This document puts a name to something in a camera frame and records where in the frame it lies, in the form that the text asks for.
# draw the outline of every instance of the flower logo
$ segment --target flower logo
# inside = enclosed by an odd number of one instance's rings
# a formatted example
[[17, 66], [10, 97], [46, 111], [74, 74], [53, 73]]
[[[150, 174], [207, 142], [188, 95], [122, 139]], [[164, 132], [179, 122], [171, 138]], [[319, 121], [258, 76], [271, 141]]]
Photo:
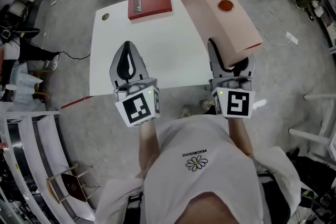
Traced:
[[185, 164], [185, 166], [188, 167], [189, 170], [192, 170], [194, 172], [197, 169], [202, 169], [207, 163], [208, 163], [208, 160], [202, 159], [202, 156], [199, 155], [197, 156], [197, 158], [192, 157], [191, 159], [189, 159], [187, 163]]

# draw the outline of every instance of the red box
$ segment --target red box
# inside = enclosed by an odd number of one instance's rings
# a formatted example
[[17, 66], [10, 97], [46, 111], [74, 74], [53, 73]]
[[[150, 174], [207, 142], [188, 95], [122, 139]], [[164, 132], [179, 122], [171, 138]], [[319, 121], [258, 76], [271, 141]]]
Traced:
[[171, 12], [172, 10], [172, 3], [170, 0], [128, 0], [129, 20]]

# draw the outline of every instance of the white fabric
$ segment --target white fabric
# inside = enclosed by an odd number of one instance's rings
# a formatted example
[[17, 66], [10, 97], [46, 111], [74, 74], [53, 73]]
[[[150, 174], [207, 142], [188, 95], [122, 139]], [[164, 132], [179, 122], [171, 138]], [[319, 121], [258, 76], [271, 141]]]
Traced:
[[298, 172], [283, 150], [272, 147], [254, 153], [255, 159], [273, 172], [279, 188], [284, 195], [291, 215], [301, 201], [301, 181]]
[[[143, 182], [147, 224], [175, 223], [189, 201], [204, 192], [215, 193], [240, 224], [263, 222], [263, 191], [255, 165], [234, 145], [226, 130], [227, 121], [222, 117], [199, 115], [171, 121], [158, 132], [161, 154]], [[275, 172], [291, 210], [296, 208], [300, 180], [284, 152], [271, 148], [255, 155]], [[108, 214], [118, 210], [129, 192], [139, 191], [141, 186], [139, 179], [111, 179], [99, 201], [95, 223], [110, 223]]]
[[[220, 116], [200, 115], [175, 120], [163, 131], [176, 135], [144, 181], [147, 224], [175, 223], [189, 201], [204, 192], [216, 194], [239, 223], [262, 222], [254, 163], [234, 145], [225, 125]], [[186, 166], [196, 161], [201, 164]]]
[[20, 44], [20, 39], [18, 37], [4, 44], [0, 40], [0, 46], [4, 50], [4, 60], [17, 60], [20, 57], [19, 44]]

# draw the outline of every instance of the table hole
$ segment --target table hole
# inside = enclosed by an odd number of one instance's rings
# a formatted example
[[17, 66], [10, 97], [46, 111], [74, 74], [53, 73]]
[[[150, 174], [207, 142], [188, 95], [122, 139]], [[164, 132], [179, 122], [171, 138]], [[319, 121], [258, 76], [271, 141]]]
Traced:
[[105, 13], [105, 14], [101, 17], [101, 19], [102, 19], [102, 20], [107, 20], [109, 17], [110, 17], [110, 14]]

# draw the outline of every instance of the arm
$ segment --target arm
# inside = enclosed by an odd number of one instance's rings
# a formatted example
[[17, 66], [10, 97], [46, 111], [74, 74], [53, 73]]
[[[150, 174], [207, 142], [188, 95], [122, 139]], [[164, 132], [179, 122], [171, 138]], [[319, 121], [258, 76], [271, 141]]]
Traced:
[[155, 162], [160, 154], [154, 121], [147, 121], [140, 125], [139, 163], [144, 174]]
[[245, 155], [253, 156], [253, 148], [251, 140], [248, 137], [246, 128], [242, 119], [229, 118], [229, 134], [232, 141], [235, 143]]

